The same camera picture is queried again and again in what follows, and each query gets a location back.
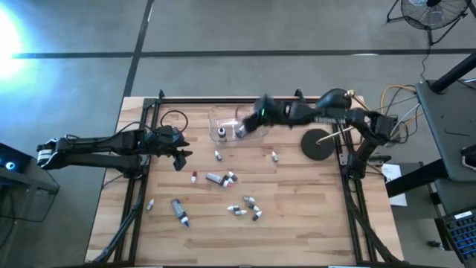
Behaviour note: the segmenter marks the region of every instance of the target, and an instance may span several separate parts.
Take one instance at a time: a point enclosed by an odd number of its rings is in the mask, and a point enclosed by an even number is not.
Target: concrete floor
[[[0,3],[0,23],[21,53],[132,52],[147,0],[44,0]],[[385,24],[393,0],[162,0],[150,16],[143,51],[266,49],[425,49],[425,32],[405,22]],[[469,14],[434,48],[425,76],[438,78],[473,48],[476,18]],[[355,89],[370,107],[390,84],[421,81],[425,55],[316,57],[207,57],[141,59],[132,96],[322,95]],[[111,135],[130,58],[2,60],[0,142],[35,155],[36,145],[66,133]],[[476,77],[476,72],[467,77]],[[409,98],[402,93],[398,99]],[[402,116],[415,100],[392,107]],[[393,162],[439,158],[423,117],[405,145],[380,148]],[[61,190],[43,223],[22,223],[9,240],[6,267],[56,267],[84,260],[104,169],[66,167],[52,172]],[[1,221],[1,228],[9,224]],[[425,246],[437,239],[431,221],[396,214],[405,259],[413,264],[460,267],[452,252]]]

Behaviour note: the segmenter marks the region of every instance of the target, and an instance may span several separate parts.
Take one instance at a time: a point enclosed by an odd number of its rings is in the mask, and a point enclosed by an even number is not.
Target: round black base
[[[308,130],[300,140],[300,149],[312,160],[324,160],[334,152],[334,139],[329,138],[320,144],[316,144],[316,141],[328,135],[324,130]]]

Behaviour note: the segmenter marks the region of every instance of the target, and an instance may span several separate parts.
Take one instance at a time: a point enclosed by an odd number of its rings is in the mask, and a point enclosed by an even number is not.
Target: black metal frame
[[[318,98],[310,98],[310,99],[304,99],[302,92],[298,89],[295,92],[295,96],[297,96],[301,101],[306,101],[307,103],[314,103],[318,100]],[[144,99],[144,104],[143,104],[143,110],[142,110],[142,115],[141,115],[141,122],[146,122],[147,121],[147,114],[149,112],[150,108],[153,108],[153,116],[152,116],[152,125],[151,127],[154,128],[157,125],[157,120],[158,120],[158,112],[160,109],[160,105],[162,104],[183,104],[183,103],[237,103],[237,104],[244,104],[244,103],[254,103],[256,98],[165,98],[164,93],[160,91],[159,97],[158,98],[145,98]],[[277,101],[287,101],[289,98],[275,98]],[[338,131],[338,126],[337,124],[332,125],[332,130]],[[350,133],[346,133],[346,140],[352,140]],[[349,144],[350,149],[353,150],[353,144]],[[336,154],[337,154],[337,161],[339,164],[339,169],[341,172],[341,179],[342,179],[342,185],[343,185],[343,192],[344,192],[344,198],[346,200],[346,210],[347,210],[347,216],[349,219],[349,228],[350,228],[350,234],[351,234],[351,239],[353,243],[353,248],[354,248],[354,255],[355,255],[355,260],[356,260],[356,265],[355,267],[359,266],[366,266],[366,267],[407,267],[407,268],[417,268],[417,267],[426,267],[426,268],[432,268],[432,267],[427,267],[427,266],[415,266],[415,265],[410,265],[407,263],[392,263],[392,262],[378,262],[377,257],[376,257],[376,246],[373,245],[372,242],[372,236],[369,235],[368,233],[365,233],[366,237],[366,244],[367,244],[367,249],[369,252],[369,261],[364,261],[362,257],[362,252],[361,252],[361,247],[360,247],[360,242],[358,238],[358,231],[357,231],[357,225],[356,225],[356,217],[355,217],[355,212],[352,212],[352,210],[358,210],[359,211],[359,218],[362,223],[362,219],[364,223],[367,224],[367,226],[370,226],[369,224],[369,217],[367,214],[367,207],[365,204],[365,198],[364,198],[364,192],[362,189],[362,184],[360,180],[353,180],[354,185],[356,187],[356,195],[358,199],[358,208],[355,206],[353,200],[352,200],[352,193],[350,192],[350,188],[348,187],[349,179],[347,178],[347,175],[344,174],[344,169],[345,165],[341,165],[341,160],[340,160],[340,154],[343,153],[342,150],[342,144],[340,137],[335,138],[335,149],[336,149]],[[101,267],[101,268],[106,268],[106,267],[134,267],[135,266],[135,257],[137,254],[137,247],[138,247],[138,239],[139,239],[139,234],[140,234],[140,228],[141,228],[141,218],[142,218],[142,211],[144,207],[144,196],[145,196],[145,191],[147,189],[147,181],[148,181],[148,173],[149,173],[149,164],[150,162],[147,163],[146,166],[146,173],[144,174],[145,176],[141,179],[141,186],[140,190],[138,192],[138,201],[136,202],[135,206],[131,210],[131,202],[132,202],[132,193],[134,191],[134,185],[135,181],[130,180],[127,191],[126,191],[126,198],[124,200],[124,207],[123,207],[123,217],[121,220],[121,227],[118,231],[118,233],[115,235],[115,239],[117,240],[118,243],[115,244],[114,247],[111,247],[110,250],[115,250],[115,256],[114,256],[114,261],[113,262],[107,262],[107,259],[101,260],[101,262],[93,262],[93,263],[85,263],[81,264],[79,266],[72,266],[72,267]],[[134,229],[132,232],[132,240],[131,240],[131,246],[129,249],[129,256],[126,261],[123,261],[123,237],[126,234],[126,231],[128,227],[130,226],[130,223],[132,220],[131,214],[134,216],[133,220],[135,221],[134,224]]]
[[[398,20],[401,20],[401,19],[410,19],[411,21],[421,25],[424,30],[426,31],[427,35],[428,35],[428,44],[430,46],[432,45],[435,45],[437,44],[438,42],[440,42],[443,38],[445,38],[445,36],[449,33],[449,31],[451,31],[451,29],[453,29],[454,26],[456,26],[456,24],[464,17],[466,17],[466,15],[468,15],[466,13],[466,11],[463,11],[461,13],[461,16],[459,16],[458,18],[456,18],[453,22],[451,22],[451,26],[446,30],[446,32],[440,37],[438,38],[436,41],[433,41],[433,34],[432,34],[432,31],[431,29],[428,27],[428,26],[425,26],[425,25],[422,25],[420,22],[418,22],[417,20],[415,20],[414,18],[412,17],[409,17],[409,16],[400,16],[400,17],[396,17],[396,18],[390,18],[390,14],[392,13],[393,9],[395,8],[396,4],[399,2],[400,0],[395,0],[395,3],[393,3],[392,7],[390,8],[390,10],[388,11],[387,13],[387,23],[388,22],[395,22],[395,21],[398,21]],[[471,6],[471,0],[467,0],[469,3],[468,3],[468,7]]]

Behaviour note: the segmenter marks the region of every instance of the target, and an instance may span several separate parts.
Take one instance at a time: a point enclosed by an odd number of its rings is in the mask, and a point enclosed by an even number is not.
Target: wooden tabletop
[[[139,121],[143,99],[124,99],[118,130]],[[142,216],[136,264],[355,264],[336,156],[312,161],[302,154],[299,146],[306,130],[322,128],[331,132],[331,127],[324,124],[293,130],[273,127],[258,144],[220,147],[223,160],[218,162],[213,154],[216,142],[210,139],[208,113],[212,108],[220,108],[233,116],[236,107],[236,104],[161,105],[159,117],[170,109],[187,115],[189,124],[184,136],[190,142],[187,150],[192,150],[193,155],[187,158],[187,165],[180,172],[174,171],[172,159],[152,158],[146,204],[153,198],[155,205]],[[170,114],[164,118],[164,124],[181,128],[184,119],[179,114]],[[353,133],[356,142],[357,134]],[[272,151],[278,154],[278,163],[271,160]],[[208,172],[223,175],[229,170],[238,177],[232,188],[222,188],[205,179]],[[190,182],[193,171],[198,173],[195,184]],[[108,170],[105,182],[117,175],[116,170]],[[402,259],[383,179],[368,174],[362,182],[372,228],[389,250]],[[97,257],[118,230],[126,185],[126,179],[118,179],[103,189],[87,261]],[[254,212],[250,209],[242,216],[227,211],[230,205],[245,208],[244,195],[254,197],[256,205],[263,210],[258,221],[251,220]],[[181,200],[190,218],[190,228],[184,227],[174,215],[170,205],[174,199]],[[124,258],[132,227],[129,230]],[[361,230],[359,236],[366,256]]]

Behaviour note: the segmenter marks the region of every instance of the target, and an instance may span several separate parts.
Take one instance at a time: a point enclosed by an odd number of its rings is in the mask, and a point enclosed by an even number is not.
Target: black desk
[[[460,156],[461,148],[476,144],[476,90],[454,83],[437,95],[427,83],[415,87],[441,159],[389,182],[389,197],[435,182],[445,213],[476,206],[476,172],[462,166]]]

